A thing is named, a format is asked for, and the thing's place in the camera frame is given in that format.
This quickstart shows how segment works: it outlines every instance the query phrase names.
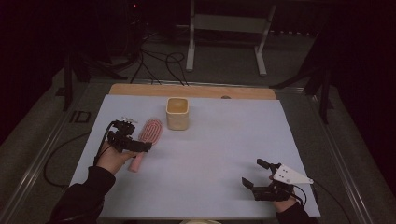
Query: black sleeve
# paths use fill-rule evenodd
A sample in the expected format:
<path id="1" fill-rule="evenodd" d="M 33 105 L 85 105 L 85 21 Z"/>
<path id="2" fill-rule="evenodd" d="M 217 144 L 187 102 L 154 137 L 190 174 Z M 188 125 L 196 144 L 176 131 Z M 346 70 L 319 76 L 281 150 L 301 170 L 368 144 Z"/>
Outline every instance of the black sleeve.
<path id="1" fill-rule="evenodd" d="M 115 181 L 108 170 L 90 167 L 85 183 L 71 186 L 55 205 L 49 223 L 96 223 L 105 195 Z"/>
<path id="2" fill-rule="evenodd" d="M 317 220 L 310 217 L 303 207 L 296 203 L 282 213 L 276 213 L 276 218 L 280 224 L 315 224 Z"/>

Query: robotic hand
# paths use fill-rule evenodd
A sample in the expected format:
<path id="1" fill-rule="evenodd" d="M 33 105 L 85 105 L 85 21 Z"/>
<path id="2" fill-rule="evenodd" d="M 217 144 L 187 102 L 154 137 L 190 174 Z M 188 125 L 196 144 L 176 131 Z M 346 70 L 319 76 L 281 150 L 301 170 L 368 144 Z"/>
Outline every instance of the robotic hand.
<path id="1" fill-rule="evenodd" d="M 312 179 L 297 173 L 281 163 L 272 164 L 262 159 L 257 159 L 257 164 L 266 170 L 271 170 L 273 182 L 268 187 L 254 187 L 253 183 L 242 177 L 242 184 L 252 191 L 255 201 L 281 202 L 293 196 L 303 204 L 303 200 L 293 193 L 294 184 L 313 184 L 314 181 Z"/>
<path id="2" fill-rule="evenodd" d="M 117 131 L 110 131 L 111 127 L 115 127 Z M 112 121 L 105 132 L 105 136 L 99 146 L 98 153 L 96 154 L 93 165 L 96 165 L 100 156 L 102 155 L 103 143 L 107 138 L 107 142 L 113 146 L 118 152 L 130 150 L 133 152 L 148 152 L 151 149 L 152 144 L 150 142 L 140 142 L 132 139 L 132 133 L 134 132 L 135 126 L 128 120 L 114 120 Z"/>

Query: white table surface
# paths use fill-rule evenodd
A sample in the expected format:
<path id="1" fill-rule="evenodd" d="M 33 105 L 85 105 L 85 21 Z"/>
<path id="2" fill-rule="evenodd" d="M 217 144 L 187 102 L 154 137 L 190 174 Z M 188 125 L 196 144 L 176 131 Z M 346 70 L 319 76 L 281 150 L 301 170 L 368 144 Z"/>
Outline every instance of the white table surface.
<path id="1" fill-rule="evenodd" d="M 268 186 L 271 174 L 257 159 L 281 162 L 306 175 L 283 108 L 277 100 L 189 98 L 190 127 L 166 128 L 167 97 L 107 95 L 93 125 L 71 184 L 83 183 L 108 124 L 137 120 L 133 139 L 145 122 L 157 118 L 163 133 L 138 173 L 116 174 L 101 217 L 152 219 L 263 219 L 275 216 L 270 202 L 256 202 L 242 185 Z M 319 217 L 309 185 L 305 211 Z M 301 198 L 304 195 L 296 189 Z"/>

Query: human hand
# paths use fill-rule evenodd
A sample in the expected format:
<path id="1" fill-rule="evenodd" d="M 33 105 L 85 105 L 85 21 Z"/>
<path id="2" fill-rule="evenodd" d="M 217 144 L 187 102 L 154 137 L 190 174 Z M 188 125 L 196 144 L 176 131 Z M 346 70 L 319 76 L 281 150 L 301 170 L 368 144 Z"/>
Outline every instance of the human hand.
<path id="1" fill-rule="evenodd" d="M 101 153 L 102 154 L 96 166 L 108 170 L 113 175 L 117 173 L 117 171 L 122 167 L 123 164 L 125 164 L 126 161 L 138 154 L 138 152 L 132 151 L 119 153 L 107 141 L 103 143 Z"/>
<path id="2" fill-rule="evenodd" d="M 273 205 L 278 213 L 288 210 L 288 208 L 292 207 L 296 203 L 297 203 L 296 199 L 292 196 L 290 196 L 286 201 L 281 201 L 281 202 L 273 201 Z"/>

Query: pink hairbrush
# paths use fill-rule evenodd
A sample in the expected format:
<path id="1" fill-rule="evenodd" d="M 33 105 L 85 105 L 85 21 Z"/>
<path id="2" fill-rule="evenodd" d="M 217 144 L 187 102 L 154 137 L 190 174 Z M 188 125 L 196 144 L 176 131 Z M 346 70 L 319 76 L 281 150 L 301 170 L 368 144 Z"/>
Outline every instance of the pink hairbrush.
<path id="1" fill-rule="evenodd" d="M 142 132 L 139 134 L 139 141 L 141 142 L 150 142 L 154 146 L 157 144 L 158 139 L 160 139 L 161 132 L 163 131 L 163 124 L 158 119 L 149 119 L 145 126 L 143 127 Z M 137 172 L 139 170 L 140 162 L 142 162 L 144 156 L 144 152 L 140 152 L 137 156 L 132 160 L 131 165 L 128 170 L 132 172 Z"/>

